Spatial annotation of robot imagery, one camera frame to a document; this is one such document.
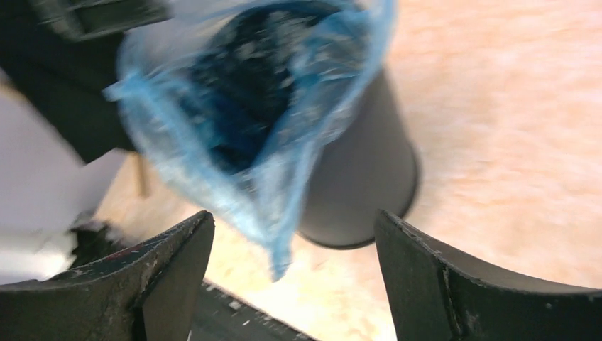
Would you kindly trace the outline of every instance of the black cylinder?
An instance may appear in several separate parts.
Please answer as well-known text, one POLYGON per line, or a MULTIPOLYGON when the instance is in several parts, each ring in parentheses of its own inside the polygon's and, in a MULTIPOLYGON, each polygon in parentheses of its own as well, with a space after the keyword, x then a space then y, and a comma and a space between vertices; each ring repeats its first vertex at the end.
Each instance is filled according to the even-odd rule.
POLYGON ((377 209, 401 217, 417 191, 417 159, 392 85, 382 71, 359 101, 357 118, 324 149, 310 180, 298 233, 333 249, 374 241, 377 209))

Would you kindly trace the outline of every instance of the bag contents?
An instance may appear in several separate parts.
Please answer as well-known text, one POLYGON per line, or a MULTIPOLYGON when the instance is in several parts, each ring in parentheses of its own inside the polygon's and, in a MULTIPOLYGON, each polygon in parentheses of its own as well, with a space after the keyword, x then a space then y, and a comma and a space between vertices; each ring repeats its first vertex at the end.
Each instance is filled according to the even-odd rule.
POLYGON ((395 2, 224 2, 174 0, 173 20, 133 30, 106 95, 162 179, 265 247, 278 280, 316 160, 380 68, 395 2))

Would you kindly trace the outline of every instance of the blue plastic bag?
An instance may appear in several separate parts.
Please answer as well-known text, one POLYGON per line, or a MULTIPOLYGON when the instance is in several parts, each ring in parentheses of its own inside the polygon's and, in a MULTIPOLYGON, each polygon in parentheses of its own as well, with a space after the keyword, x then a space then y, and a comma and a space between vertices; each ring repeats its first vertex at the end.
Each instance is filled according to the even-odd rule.
POLYGON ((106 97, 161 178, 270 255, 273 279, 324 146, 381 68, 396 0, 172 0, 128 33, 106 97))

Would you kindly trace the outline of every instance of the blurry background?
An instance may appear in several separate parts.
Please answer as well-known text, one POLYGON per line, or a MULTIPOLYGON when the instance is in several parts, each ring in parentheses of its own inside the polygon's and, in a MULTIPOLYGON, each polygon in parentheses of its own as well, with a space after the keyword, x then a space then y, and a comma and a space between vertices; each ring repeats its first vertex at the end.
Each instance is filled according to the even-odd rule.
MULTIPOLYGON (((396 31, 386 67, 423 171, 407 220, 499 266, 602 288, 602 3, 402 0, 396 31)), ((135 164, 126 160, 100 217, 145 238, 199 209, 152 171, 141 197, 135 164)), ((36 167, 29 174, 51 178, 36 167)), ((265 255, 218 222, 207 278, 324 341, 395 339, 374 246, 296 238, 294 248, 271 284, 265 255)))

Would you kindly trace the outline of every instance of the wooden stick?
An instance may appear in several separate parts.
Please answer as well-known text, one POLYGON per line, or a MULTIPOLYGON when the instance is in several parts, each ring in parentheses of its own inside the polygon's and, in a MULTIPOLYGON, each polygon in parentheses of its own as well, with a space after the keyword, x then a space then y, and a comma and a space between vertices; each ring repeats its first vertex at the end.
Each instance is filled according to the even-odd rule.
POLYGON ((151 196, 151 189, 148 185, 148 174, 146 173, 146 164, 144 158, 139 153, 134 153, 134 167, 136 167, 136 184, 138 186, 138 195, 146 199, 151 196))

